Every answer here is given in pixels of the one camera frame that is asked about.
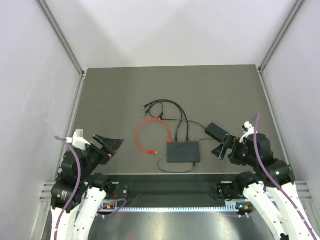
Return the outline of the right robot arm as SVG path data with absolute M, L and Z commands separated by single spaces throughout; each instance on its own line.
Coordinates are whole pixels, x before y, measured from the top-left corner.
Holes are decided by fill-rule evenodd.
M 243 139 L 227 134 L 212 154 L 253 171 L 237 175 L 231 182 L 231 198 L 249 200 L 275 240 L 318 240 L 298 195 L 290 167 L 274 157 L 270 140 L 261 133 Z

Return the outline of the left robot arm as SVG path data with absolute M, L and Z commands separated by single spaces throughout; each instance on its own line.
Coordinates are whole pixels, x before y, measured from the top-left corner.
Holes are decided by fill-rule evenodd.
M 127 203 L 124 198 L 116 198 L 116 185 L 110 176 L 93 173 L 115 156 L 124 140 L 94 134 L 93 139 L 101 145 L 98 147 L 85 140 L 80 129 L 72 137 L 55 139 L 67 151 L 51 189 L 50 238 L 87 240 L 96 216 L 112 216 Z

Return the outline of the black network switch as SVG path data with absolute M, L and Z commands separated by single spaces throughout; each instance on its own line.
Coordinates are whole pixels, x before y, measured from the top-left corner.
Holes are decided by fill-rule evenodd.
M 169 142 L 167 144 L 168 163 L 199 163 L 200 161 L 199 142 Z

